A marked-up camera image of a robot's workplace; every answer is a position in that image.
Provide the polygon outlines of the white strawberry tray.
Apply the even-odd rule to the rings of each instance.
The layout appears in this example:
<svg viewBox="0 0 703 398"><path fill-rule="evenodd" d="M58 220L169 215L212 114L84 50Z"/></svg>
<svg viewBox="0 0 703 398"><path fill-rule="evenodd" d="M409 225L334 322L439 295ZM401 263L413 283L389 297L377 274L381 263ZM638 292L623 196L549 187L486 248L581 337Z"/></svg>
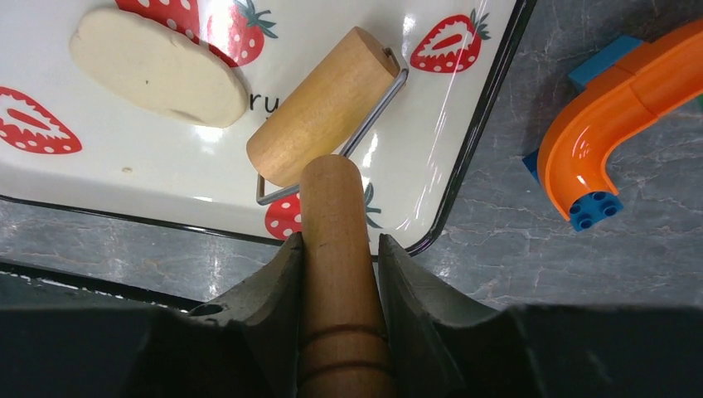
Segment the white strawberry tray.
<svg viewBox="0 0 703 398"><path fill-rule="evenodd" d="M290 190L259 179L248 138L351 27L405 84L351 159L372 242L412 255L439 236L532 1L110 1L211 48L247 91L226 129L140 109L98 86L69 41L98 1L1 4L1 196L259 241L298 230Z"/></svg>

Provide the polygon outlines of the wooden dough roller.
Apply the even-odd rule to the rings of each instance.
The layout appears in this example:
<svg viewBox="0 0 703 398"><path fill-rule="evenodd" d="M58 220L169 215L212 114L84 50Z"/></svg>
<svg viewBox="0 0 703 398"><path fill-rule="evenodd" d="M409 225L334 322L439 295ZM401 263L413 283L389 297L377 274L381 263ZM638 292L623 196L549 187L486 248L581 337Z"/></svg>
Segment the wooden dough roller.
<svg viewBox="0 0 703 398"><path fill-rule="evenodd" d="M372 34L353 27L246 145L265 180L299 187L301 397L394 397L398 392L361 175L337 148L361 127L399 74Z"/></svg>

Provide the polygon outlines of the white dough piece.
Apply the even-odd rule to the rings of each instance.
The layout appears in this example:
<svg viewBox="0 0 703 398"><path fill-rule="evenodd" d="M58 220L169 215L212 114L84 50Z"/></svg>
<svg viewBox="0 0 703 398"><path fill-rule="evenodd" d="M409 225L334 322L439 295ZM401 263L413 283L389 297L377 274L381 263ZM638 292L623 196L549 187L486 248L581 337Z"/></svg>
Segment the white dough piece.
<svg viewBox="0 0 703 398"><path fill-rule="evenodd" d="M129 103L189 124L227 128L247 109L231 68L187 36L134 12L98 7L69 41L74 64Z"/></svg>

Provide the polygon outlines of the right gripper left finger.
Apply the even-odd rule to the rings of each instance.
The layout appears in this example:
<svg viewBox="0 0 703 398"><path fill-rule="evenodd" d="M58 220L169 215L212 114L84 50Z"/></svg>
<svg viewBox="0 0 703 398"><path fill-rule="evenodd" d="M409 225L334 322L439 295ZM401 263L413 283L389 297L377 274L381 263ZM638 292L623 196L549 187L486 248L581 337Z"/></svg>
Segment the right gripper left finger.
<svg viewBox="0 0 703 398"><path fill-rule="evenodd" d="M188 313L153 311L126 397L291 397L297 366L303 237Z"/></svg>

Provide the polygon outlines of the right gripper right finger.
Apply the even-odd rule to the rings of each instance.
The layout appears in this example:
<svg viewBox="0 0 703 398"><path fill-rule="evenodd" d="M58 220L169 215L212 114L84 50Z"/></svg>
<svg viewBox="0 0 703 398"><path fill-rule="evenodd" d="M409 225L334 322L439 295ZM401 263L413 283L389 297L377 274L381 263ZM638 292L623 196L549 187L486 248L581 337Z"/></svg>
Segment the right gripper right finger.
<svg viewBox="0 0 703 398"><path fill-rule="evenodd" d="M379 239L381 301L407 397L553 397L527 334L531 307L491 308Z"/></svg>

